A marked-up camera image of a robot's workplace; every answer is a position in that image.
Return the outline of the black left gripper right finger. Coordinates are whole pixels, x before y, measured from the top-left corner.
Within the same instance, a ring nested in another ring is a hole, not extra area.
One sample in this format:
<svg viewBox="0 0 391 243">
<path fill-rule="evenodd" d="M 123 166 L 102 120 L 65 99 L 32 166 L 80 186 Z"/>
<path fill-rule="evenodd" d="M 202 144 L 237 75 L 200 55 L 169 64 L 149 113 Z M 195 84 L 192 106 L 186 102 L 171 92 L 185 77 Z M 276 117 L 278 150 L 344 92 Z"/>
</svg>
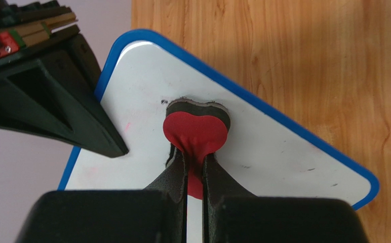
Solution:
<svg viewBox="0 0 391 243">
<path fill-rule="evenodd" d="M 253 198 L 255 195 L 237 182 L 208 154 L 203 162 L 203 242 L 224 242 L 229 222 L 227 204 L 234 198 Z"/>
</svg>

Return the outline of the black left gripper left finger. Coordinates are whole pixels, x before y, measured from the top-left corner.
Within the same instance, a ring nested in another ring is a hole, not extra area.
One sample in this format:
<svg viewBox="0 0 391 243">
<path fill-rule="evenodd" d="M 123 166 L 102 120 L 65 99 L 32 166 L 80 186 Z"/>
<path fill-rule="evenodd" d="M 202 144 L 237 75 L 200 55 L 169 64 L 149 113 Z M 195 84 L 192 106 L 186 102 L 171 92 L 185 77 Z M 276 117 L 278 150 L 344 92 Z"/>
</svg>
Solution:
<svg viewBox="0 0 391 243">
<path fill-rule="evenodd" d="M 145 189 L 161 192 L 165 200 L 161 242 L 186 242 L 187 163 L 178 148 L 170 149 L 166 168 Z"/>
</svg>

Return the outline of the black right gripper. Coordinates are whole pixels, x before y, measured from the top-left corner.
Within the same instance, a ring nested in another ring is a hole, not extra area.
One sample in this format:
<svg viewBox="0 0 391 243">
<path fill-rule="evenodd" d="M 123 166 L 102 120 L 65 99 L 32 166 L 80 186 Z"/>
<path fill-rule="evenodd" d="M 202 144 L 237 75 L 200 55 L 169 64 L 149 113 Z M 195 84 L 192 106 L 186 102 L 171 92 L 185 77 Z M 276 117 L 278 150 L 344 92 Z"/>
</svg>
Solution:
<svg viewBox="0 0 391 243">
<path fill-rule="evenodd" d="M 0 129 L 123 156 L 129 150 L 94 95 L 100 69 L 76 21 L 58 1 L 0 1 Z"/>
</svg>

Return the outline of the red heart eraser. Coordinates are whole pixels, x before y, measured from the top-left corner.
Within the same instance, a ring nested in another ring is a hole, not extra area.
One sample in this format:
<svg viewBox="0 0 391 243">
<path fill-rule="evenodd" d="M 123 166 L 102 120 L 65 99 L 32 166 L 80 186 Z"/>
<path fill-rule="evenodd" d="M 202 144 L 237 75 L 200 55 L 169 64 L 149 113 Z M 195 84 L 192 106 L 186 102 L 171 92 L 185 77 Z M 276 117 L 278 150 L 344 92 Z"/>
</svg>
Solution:
<svg viewBox="0 0 391 243">
<path fill-rule="evenodd" d="M 189 196 L 203 199 L 204 160 L 226 143 L 230 126 L 229 112 L 219 103 L 180 98 L 167 106 L 163 132 L 188 161 Z"/>
</svg>

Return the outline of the blue framed whiteboard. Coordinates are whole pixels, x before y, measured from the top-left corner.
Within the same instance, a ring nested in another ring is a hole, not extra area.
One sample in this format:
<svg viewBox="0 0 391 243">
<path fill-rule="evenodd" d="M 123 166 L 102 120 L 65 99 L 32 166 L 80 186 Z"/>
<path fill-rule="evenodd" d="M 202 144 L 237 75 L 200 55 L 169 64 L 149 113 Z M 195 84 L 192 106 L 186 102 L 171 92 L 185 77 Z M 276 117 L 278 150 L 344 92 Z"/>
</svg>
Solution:
<svg viewBox="0 0 391 243">
<path fill-rule="evenodd" d="M 161 242 L 163 195 L 146 190 L 166 168 L 167 106 L 186 98 L 227 108 L 231 126 L 214 154 L 253 198 L 227 204 L 224 242 L 367 242 L 356 209 L 377 178 L 216 70 L 150 30 L 113 44 L 95 97 L 129 152 L 75 147 L 56 193 L 58 242 Z M 186 242 L 203 242 L 203 199 L 187 194 Z"/>
</svg>

